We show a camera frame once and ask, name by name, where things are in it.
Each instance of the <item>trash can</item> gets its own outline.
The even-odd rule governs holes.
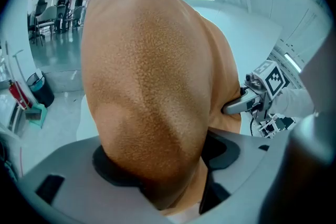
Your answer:
[[[28,78],[27,84],[39,103],[43,104],[46,108],[53,103],[55,96],[43,72],[42,78],[39,78],[36,73],[32,74]]]

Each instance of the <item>red fire extinguisher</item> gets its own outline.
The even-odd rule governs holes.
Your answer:
[[[9,91],[12,96],[15,98],[16,102],[22,107],[22,109],[26,110],[28,107],[31,108],[32,103],[25,96],[24,92],[21,90],[19,83],[14,83],[12,80],[9,81]]]

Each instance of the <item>ceiling light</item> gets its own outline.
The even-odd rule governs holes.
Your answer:
[[[289,54],[285,54],[285,58],[295,67],[295,69],[300,73],[301,68],[298,66],[298,64],[291,58]]]

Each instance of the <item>glossy floor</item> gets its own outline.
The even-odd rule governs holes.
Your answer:
[[[36,67],[48,72],[80,70],[82,31],[83,28],[79,27],[74,31],[55,34],[52,39],[49,34],[45,34],[45,39],[42,39],[43,46],[39,38],[37,44],[30,42]]]

